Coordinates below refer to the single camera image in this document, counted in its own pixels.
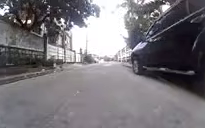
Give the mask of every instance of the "fence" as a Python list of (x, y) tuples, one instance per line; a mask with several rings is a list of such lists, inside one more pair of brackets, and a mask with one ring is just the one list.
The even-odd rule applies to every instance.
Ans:
[(73, 50), (66, 49), (65, 51), (65, 62), (66, 63), (75, 63), (76, 62), (76, 53)]
[(64, 49), (59, 46), (47, 45), (47, 59), (62, 60), (64, 62)]
[(60, 60), (65, 63), (80, 63), (81, 55), (74, 50), (61, 48), (48, 44), (47, 46), (47, 59)]

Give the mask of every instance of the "car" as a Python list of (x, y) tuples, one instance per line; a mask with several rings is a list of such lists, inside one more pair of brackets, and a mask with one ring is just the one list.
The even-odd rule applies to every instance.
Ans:
[(136, 74), (155, 70), (191, 75), (205, 92), (205, 0), (173, 4), (133, 49), (131, 62)]

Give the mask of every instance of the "distant vehicle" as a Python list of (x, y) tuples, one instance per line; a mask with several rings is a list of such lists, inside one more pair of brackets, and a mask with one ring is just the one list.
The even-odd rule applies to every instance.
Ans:
[(131, 61), (136, 74), (193, 75), (205, 90), (205, 0), (178, 0), (133, 49)]

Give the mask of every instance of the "metal fence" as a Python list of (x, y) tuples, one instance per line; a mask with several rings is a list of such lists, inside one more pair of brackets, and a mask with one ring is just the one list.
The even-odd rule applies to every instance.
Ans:
[(44, 58), (42, 51), (0, 45), (0, 67), (37, 63)]

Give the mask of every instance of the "asphalt road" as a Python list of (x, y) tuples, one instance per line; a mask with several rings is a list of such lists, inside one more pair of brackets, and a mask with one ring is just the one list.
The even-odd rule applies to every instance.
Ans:
[(0, 86), (0, 128), (205, 128), (205, 100), (94, 64)]

